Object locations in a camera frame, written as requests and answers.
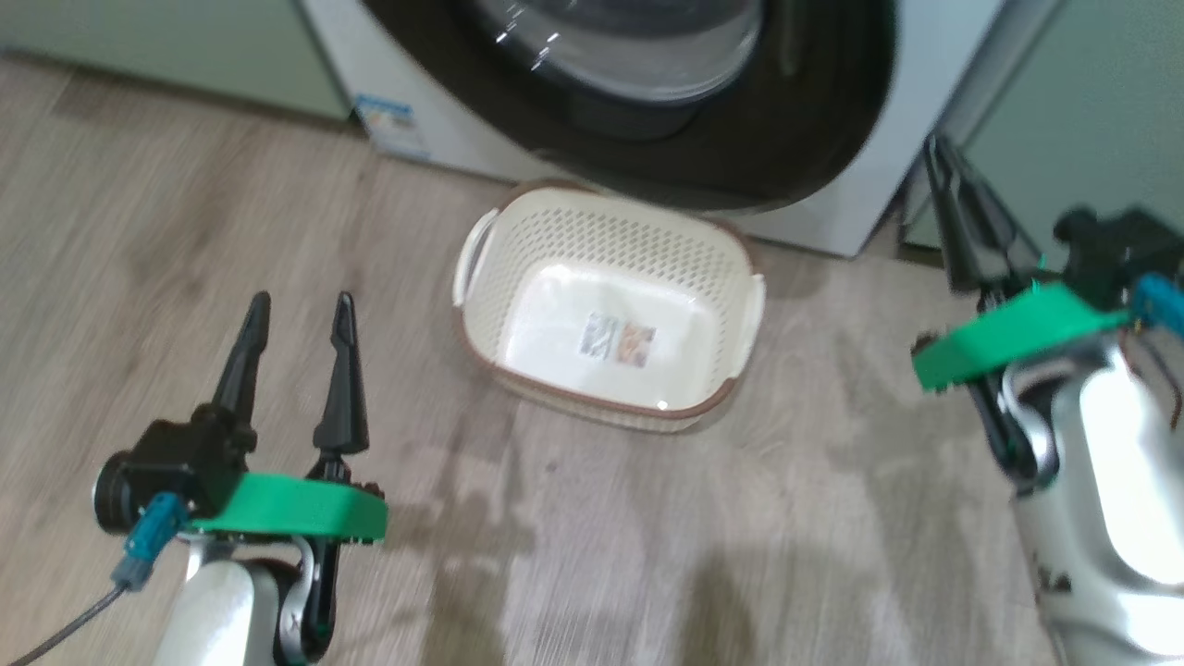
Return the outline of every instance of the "basket handle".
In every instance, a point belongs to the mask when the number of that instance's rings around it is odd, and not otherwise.
[[[469,283],[472,281],[472,274],[477,271],[477,254],[485,245],[489,228],[493,226],[501,212],[501,210],[494,209],[481,216],[477,224],[469,231],[469,237],[464,239],[461,256],[456,260],[456,273],[452,275],[452,307],[463,306],[464,300],[469,297]]]
[[[740,324],[740,350],[732,364],[732,377],[739,377],[752,356],[752,347],[757,344],[757,329],[760,328],[760,320],[765,316],[765,276],[757,274],[752,276],[752,286],[748,288],[748,301],[744,308],[744,321]]]

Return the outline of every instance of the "label sticker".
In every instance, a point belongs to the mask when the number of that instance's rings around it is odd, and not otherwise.
[[[645,367],[645,361],[650,358],[651,342],[654,342],[654,328],[633,322],[626,324],[620,331],[620,341],[617,342],[617,363]]]
[[[633,367],[645,367],[656,332],[656,328],[594,312],[584,326],[580,353],[597,360],[611,358]]]
[[[580,338],[580,353],[598,360],[609,358],[618,328],[620,320],[617,318],[597,312],[590,314],[588,322],[584,326],[584,335]]]
[[[359,95],[354,98],[354,108],[380,148],[420,160],[431,156],[416,113],[408,104]]]

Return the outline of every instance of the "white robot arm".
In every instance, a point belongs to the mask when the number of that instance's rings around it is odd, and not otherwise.
[[[265,292],[252,299],[213,399],[188,422],[153,422],[103,466],[92,491],[95,518],[107,532],[127,534],[126,557],[111,575],[115,589],[12,666],[32,664],[124,591],[140,590],[178,536],[189,544],[189,565],[154,664],[303,666],[324,655],[336,625],[340,549],[381,540],[387,506],[378,486],[352,482],[343,457],[369,447],[348,293],[339,296],[333,320],[337,358],[313,431],[317,462],[303,479],[247,472],[270,303]],[[233,558],[243,545],[295,546],[300,563]]]
[[[914,369],[974,401],[1057,657],[1184,665],[1184,444],[1120,344],[1144,324],[1184,337],[1184,239],[1137,209],[1072,211],[1063,282],[1040,284],[1035,244],[960,153],[933,137],[925,156],[951,289],[977,290],[980,316],[922,335]]]

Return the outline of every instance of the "blue connector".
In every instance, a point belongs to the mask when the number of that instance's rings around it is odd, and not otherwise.
[[[128,591],[142,590],[161,551],[188,521],[189,513],[180,495],[160,493],[154,497],[123,542],[126,555],[111,571],[111,581]]]
[[[1131,314],[1147,326],[1165,326],[1184,340],[1184,294],[1166,277],[1144,275],[1134,287]]]

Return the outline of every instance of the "washing machine door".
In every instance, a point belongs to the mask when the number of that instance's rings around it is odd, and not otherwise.
[[[894,0],[365,0],[471,111],[572,173],[695,210],[803,199],[892,79]]]

